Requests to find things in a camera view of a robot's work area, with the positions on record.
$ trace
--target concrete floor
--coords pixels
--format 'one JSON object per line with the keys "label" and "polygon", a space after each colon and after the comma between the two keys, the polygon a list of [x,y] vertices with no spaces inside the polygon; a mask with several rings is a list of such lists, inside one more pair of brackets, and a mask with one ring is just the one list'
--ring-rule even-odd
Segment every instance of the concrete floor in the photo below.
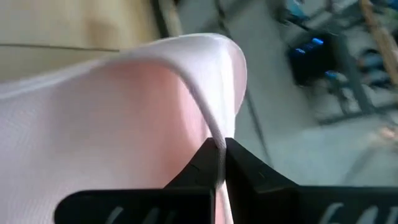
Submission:
{"label": "concrete floor", "polygon": [[[186,33],[201,31],[215,18],[212,2],[185,3],[180,16]],[[308,11],[320,6],[319,1],[306,2]],[[248,90],[277,171],[303,185],[398,185],[396,143],[381,137],[384,123],[377,116],[317,125],[302,91],[292,82],[284,41],[264,1],[251,1],[228,27],[245,53]],[[236,139],[268,161],[254,122],[245,101],[236,121]]]}

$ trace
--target white fabric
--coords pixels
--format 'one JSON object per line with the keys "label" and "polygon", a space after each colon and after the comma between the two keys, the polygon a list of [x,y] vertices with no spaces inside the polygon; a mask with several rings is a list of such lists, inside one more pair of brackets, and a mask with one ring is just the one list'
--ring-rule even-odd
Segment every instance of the white fabric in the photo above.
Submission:
{"label": "white fabric", "polygon": [[[0,223],[52,223],[79,190],[161,188],[211,130],[233,137],[240,48],[216,34],[165,39],[0,84]],[[230,223],[225,186],[217,223]]]}

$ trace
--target pink fabric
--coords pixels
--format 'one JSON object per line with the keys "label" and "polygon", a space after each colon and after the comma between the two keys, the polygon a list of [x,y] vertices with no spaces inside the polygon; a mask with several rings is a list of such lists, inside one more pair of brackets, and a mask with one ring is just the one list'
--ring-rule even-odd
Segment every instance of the pink fabric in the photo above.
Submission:
{"label": "pink fabric", "polygon": [[[245,87],[241,50],[216,34],[1,84],[0,222],[52,223],[59,201],[79,190],[164,187],[208,127],[221,146],[233,137]],[[231,222],[225,195],[217,223]]]}

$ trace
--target gray floor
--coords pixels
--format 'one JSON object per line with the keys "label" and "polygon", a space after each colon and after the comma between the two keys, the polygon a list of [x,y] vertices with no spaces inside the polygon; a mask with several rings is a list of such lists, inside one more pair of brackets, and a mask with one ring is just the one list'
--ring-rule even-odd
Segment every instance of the gray floor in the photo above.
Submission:
{"label": "gray floor", "polygon": [[[307,1],[306,10],[319,6],[319,1]],[[199,32],[216,16],[213,0],[187,1],[180,16],[186,33]],[[396,142],[380,134],[384,123],[377,116],[317,125],[305,96],[293,85],[284,40],[264,1],[251,1],[228,27],[245,53],[248,89],[276,170],[305,185],[398,185]],[[236,122],[236,139],[267,161],[247,101]]]}

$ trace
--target black machine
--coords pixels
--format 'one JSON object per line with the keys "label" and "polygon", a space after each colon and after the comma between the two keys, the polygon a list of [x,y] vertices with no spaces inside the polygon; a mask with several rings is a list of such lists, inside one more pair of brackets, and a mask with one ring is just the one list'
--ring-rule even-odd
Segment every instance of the black machine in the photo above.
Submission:
{"label": "black machine", "polygon": [[311,35],[287,51],[293,77],[297,85],[309,86],[324,78],[328,71],[337,71],[338,62],[333,48],[332,34]]}
{"label": "black machine", "polygon": [[[398,223],[398,189],[304,187],[227,139],[226,183],[240,223]],[[219,150],[207,139],[164,189],[90,190],[63,199],[56,224],[215,222]]]}

